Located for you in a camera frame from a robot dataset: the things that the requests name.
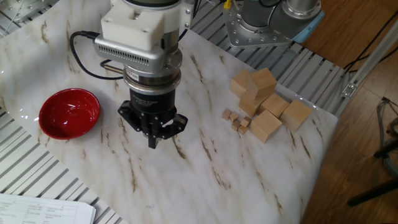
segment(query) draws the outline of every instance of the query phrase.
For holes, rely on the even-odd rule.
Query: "black cable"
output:
[[[392,50],[390,53],[388,53],[386,56],[384,56],[382,59],[380,59],[380,61],[379,61],[378,63],[384,61],[385,59],[387,59],[388,57],[390,57],[391,55],[393,55],[395,52],[397,52],[397,50],[398,50],[398,47],[396,47],[394,50]],[[358,61],[364,60],[364,59],[366,59],[366,58],[368,58],[368,57],[369,57],[369,55],[364,56],[364,57],[361,57]],[[352,71],[349,71],[349,72],[357,72],[357,71],[358,71],[358,69],[352,70]]]
[[[368,45],[367,45],[367,46],[365,47],[365,49],[360,53],[360,55],[359,55],[355,60],[353,60],[352,62],[350,62],[349,64],[347,64],[347,65],[345,66],[345,73],[347,73],[350,69],[352,69],[352,67],[355,65],[356,62],[358,62],[358,61],[360,61],[360,60],[363,60],[363,59],[365,59],[365,58],[368,57],[368,55],[367,55],[367,56],[365,56],[363,59],[361,59],[361,56],[362,56],[363,54],[365,54],[365,52],[370,48],[370,46],[372,46],[372,44],[374,43],[374,41],[376,41],[376,39],[380,36],[380,34],[383,32],[383,30],[388,26],[388,24],[390,24],[390,22],[391,22],[397,15],[398,15],[398,11],[396,11],[396,13],[394,13],[394,14],[391,16],[391,18],[383,25],[383,27],[379,30],[379,32],[376,34],[376,36],[374,36],[373,40],[370,41],[370,43],[368,43]]]
[[[99,33],[97,33],[97,32],[91,32],[91,31],[77,31],[77,32],[74,32],[74,33],[70,36],[70,41],[69,41],[69,43],[70,43],[70,50],[72,51],[72,54],[73,54],[73,56],[74,56],[74,58],[75,58],[77,64],[80,66],[80,68],[81,68],[83,71],[85,71],[87,74],[91,75],[92,77],[99,78],[99,79],[102,79],[102,80],[120,80],[120,79],[123,79],[123,77],[102,77],[102,76],[95,75],[94,73],[91,73],[90,71],[88,71],[88,70],[84,67],[84,65],[81,63],[81,61],[80,61],[80,59],[79,59],[79,56],[77,56],[77,53],[76,53],[76,50],[75,50],[75,43],[74,43],[74,40],[75,40],[75,37],[77,37],[77,36],[87,37],[87,38],[89,38],[89,39],[91,39],[91,40],[94,40],[94,39],[97,38],[97,36],[99,36]]]
[[[277,6],[277,5],[280,3],[280,0],[278,0],[277,2],[275,2],[275,3],[273,3],[273,4],[270,4],[270,5],[266,5],[266,4],[262,3],[261,0],[259,0],[259,3],[260,3],[260,6],[268,8],[268,7]]]

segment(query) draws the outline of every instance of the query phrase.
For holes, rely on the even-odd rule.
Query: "white marble table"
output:
[[[299,223],[337,118],[299,98],[314,112],[296,132],[284,126],[266,144],[240,136],[221,119],[225,108],[244,113],[229,92],[231,77],[246,68],[233,56],[188,32],[180,43],[182,82],[178,112],[189,118],[176,138],[156,150],[117,114],[129,99],[122,80],[91,78],[68,48],[76,30],[100,29],[108,0],[61,0],[49,12],[0,41],[0,106],[128,223]],[[90,40],[77,39],[86,67],[107,74]],[[71,141],[41,132],[38,113],[55,92],[85,88],[101,103],[101,117]]]

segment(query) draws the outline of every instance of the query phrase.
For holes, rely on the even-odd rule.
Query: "small wooden cube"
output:
[[[244,126],[245,128],[247,128],[249,126],[251,122],[251,118],[249,118],[248,116],[243,118],[243,120],[241,121],[241,126]]]
[[[246,87],[252,100],[260,100],[273,94],[277,83],[268,68],[265,68],[250,74]]]
[[[280,122],[278,118],[271,112],[265,110],[251,122],[250,131],[262,143],[265,143],[281,125],[282,122]]]
[[[229,119],[232,122],[235,122],[238,118],[239,118],[239,115],[237,113],[231,113],[230,116],[229,116]]]
[[[311,113],[311,108],[300,100],[294,100],[280,116],[280,121],[294,133]]]
[[[248,129],[249,128],[240,125],[239,128],[238,128],[238,132],[240,134],[244,134],[244,133],[246,133],[246,131],[248,131]]]
[[[250,72],[246,69],[242,70],[237,74],[231,81],[230,90],[239,98],[242,97],[243,93],[246,92],[246,84],[248,82],[248,76]]]
[[[288,105],[289,103],[282,99],[282,97],[276,95],[276,93],[273,93],[261,103],[258,113],[261,114],[263,111],[268,110],[275,117],[280,118]]]
[[[234,121],[234,122],[232,123],[231,128],[232,128],[234,131],[237,131],[240,125],[241,125],[241,122],[238,121],[238,120],[236,120],[236,121]]]
[[[230,110],[224,110],[224,113],[222,115],[224,120],[228,120],[229,116],[231,115],[231,111]]]
[[[239,101],[239,108],[246,112],[250,117],[256,115],[260,105],[267,97],[261,98],[260,100],[253,100],[250,93],[246,91],[241,100]]]

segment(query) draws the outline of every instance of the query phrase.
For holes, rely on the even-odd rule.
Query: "metal bracket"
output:
[[[58,0],[25,0],[24,2],[22,0],[0,0],[0,11],[7,15],[12,14],[10,18],[15,16],[14,22],[20,23],[57,2]]]
[[[351,98],[354,92],[358,89],[358,86],[354,83],[347,84],[346,88],[344,88],[341,96],[346,98]]]
[[[398,21],[396,21],[396,23],[391,27],[390,31],[381,40],[380,44],[376,47],[376,49],[374,49],[374,51],[370,54],[368,59],[358,70],[355,76],[349,81],[348,85],[341,93],[342,97],[345,98],[352,97],[357,87],[367,77],[367,75],[369,75],[369,73],[374,69],[374,67],[380,62],[383,56],[387,54],[389,49],[397,42],[397,40],[398,40]]]
[[[289,45],[292,41],[270,27],[250,27],[235,7],[223,9],[223,18],[233,47],[268,47]]]

